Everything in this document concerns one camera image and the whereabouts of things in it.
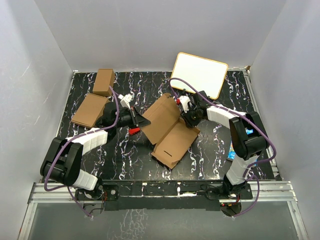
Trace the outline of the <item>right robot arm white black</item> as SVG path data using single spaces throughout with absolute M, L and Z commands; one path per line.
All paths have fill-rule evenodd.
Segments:
M 206 119 L 216 122 L 230 130 L 231 145 L 234 158 L 221 185 L 206 186 L 206 192 L 211 197 L 226 196 L 233 199 L 245 189 L 248 173 L 254 166 L 259 155 L 269 147 L 268 137 L 259 114 L 233 111 L 221 104 L 209 102 L 207 95 L 201 91 L 192 95 L 193 100 L 186 95 L 180 96 L 176 103 L 182 106 L 181 117 L 188 128 L 197 126 Z

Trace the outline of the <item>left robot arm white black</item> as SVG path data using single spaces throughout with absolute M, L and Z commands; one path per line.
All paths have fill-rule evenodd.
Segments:
M 80 189 L 92 200 L 101 199 L 104 189 L 102 181 L 81 169 L 83 156 L 106 145 L 116 136 L 119 128 L 128 127 L 130 131 L 140 131 L 150 124 L 151 121 L 139 114 L 134 106 L 106 103 L 93 128 L 77 136 L 55 137 L 52 140 L 40 168 L 40 174 L 44 177 L 44 189 L 52 191 L 47 184 L 54 181 L 61 187 Z

